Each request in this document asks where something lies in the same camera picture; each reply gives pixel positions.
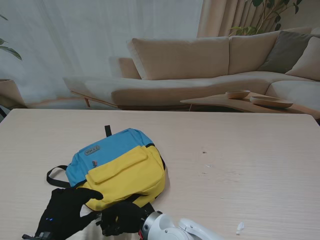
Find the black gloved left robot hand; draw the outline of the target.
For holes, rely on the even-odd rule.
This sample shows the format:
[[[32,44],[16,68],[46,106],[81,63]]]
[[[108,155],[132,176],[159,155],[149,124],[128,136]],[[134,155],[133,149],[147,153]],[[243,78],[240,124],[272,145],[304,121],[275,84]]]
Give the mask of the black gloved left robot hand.
[[[35,236],[51,233],[53,240],[66,240],[86,228],[97,218],[96,212],[80,216],[82,206],[89,200],[102,200],[103,195],[88,188],[56,188],[43,212]]]

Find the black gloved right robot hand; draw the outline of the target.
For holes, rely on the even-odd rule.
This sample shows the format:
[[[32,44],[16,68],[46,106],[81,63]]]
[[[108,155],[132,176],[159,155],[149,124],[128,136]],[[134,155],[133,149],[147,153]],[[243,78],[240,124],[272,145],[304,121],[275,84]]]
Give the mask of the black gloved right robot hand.
[[[144,207],[122,201],[101,212],[100,228],[106,237],[138,233],[150,215]]]

